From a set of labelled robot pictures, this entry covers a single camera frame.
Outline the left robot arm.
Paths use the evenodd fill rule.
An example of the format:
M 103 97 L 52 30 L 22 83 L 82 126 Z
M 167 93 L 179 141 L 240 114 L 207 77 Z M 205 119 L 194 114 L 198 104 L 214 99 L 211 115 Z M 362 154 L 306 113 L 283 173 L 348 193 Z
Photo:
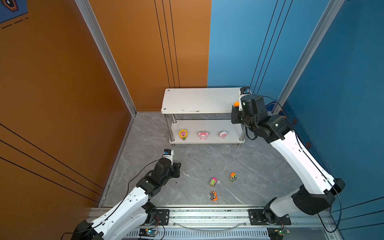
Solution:
M 121 240 L 143 225 L 156 212 L 150 199 L 172 178 L 180 177 L 181 163 L 161 158 L 137 185 L 107 213 L 88 223 L 82 221 L 71 233 L 72 240 Z

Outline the orange green toy car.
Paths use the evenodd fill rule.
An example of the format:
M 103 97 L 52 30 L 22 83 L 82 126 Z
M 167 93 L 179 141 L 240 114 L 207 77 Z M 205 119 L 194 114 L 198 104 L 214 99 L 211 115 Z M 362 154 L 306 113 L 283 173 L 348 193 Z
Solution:
M 236 179 L 237 179 L 237 175 L 236 175 L 236 173 L 232 172 L 232 173 L 230 174 L 230 181 L 231 181 L 231 182 L 234 182 L 234 180 L 236 180 Z

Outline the pink sheep toy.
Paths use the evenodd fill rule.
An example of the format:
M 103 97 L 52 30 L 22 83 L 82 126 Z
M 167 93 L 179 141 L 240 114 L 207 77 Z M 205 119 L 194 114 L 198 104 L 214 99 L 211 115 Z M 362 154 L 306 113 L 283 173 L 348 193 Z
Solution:
M 210 134 L 208 132 L 205 132 L 205 131 L 201 131 L 201 132 L 198 132 L 198 137 L 200 138 L 200 140 L 204 141 L 208 138 Z

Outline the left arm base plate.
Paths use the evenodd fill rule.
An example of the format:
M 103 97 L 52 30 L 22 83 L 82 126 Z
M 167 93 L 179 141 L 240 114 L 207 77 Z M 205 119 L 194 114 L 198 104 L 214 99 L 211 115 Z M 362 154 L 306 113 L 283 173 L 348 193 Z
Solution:
M 148 214 L 144 225 L 155 226 L 160 224 L 163 226 L 167 226 L 169 224 L 169 219 L 170 219 L 169 209 L 156 209 L 154 211 L 151 211 Z

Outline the pink round head doll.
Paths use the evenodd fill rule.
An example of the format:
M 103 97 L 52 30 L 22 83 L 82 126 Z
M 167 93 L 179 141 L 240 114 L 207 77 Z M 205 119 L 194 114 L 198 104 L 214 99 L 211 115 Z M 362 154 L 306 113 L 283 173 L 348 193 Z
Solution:
M 227 131 L 221 131 L 218 136 L 220 139 L 224 140 L 227 137 L 227 135 L 228 135 Z

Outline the yellow flower doll toy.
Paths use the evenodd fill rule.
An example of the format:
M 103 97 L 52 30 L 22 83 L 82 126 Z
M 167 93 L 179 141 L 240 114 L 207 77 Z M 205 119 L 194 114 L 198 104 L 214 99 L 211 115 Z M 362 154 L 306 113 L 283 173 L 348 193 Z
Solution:
M 188 131 L 187 130 L 180 130 L 179 131 L 179 138 L 183 141 L 185 141 L 188 137 Z

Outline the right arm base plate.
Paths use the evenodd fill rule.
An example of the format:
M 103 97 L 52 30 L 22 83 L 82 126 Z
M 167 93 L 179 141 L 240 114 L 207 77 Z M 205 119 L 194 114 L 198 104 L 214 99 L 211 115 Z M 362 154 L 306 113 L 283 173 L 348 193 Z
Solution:
M 273 214 L 266 213 L 264 209 L 249 209 L 249 220 L 252 226 L 261 226 L 261 225 L 286 225 L 289 226 L 292 224 L 291 218 L 289 215 L 283 217 L 276 217 Z

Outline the pink green toy car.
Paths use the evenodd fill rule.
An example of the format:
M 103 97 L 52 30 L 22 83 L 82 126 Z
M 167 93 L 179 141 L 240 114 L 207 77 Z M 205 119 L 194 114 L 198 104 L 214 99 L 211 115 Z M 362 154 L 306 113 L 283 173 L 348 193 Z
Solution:
M 217 181 L 218 180 L 216 178 L 212 177 L 210 180 L 210 185 L 214 187 L 217 184 Z

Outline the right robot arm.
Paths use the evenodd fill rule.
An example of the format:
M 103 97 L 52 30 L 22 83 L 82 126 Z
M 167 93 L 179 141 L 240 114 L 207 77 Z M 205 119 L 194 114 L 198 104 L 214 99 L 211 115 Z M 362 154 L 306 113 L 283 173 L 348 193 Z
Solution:
M 296 212 L 313 216 L 329 209 L 345 187 L 345 182 L 329 174 L 300 141 L 285 116 L 269 115 L 263 96 L 241 94 L 231 112 L 231 122 L 242 124 L 275 148 L 296 172 L 302 185 L 293 193 L 273 198 L 264 207 L 267 224 L 274 225 Z

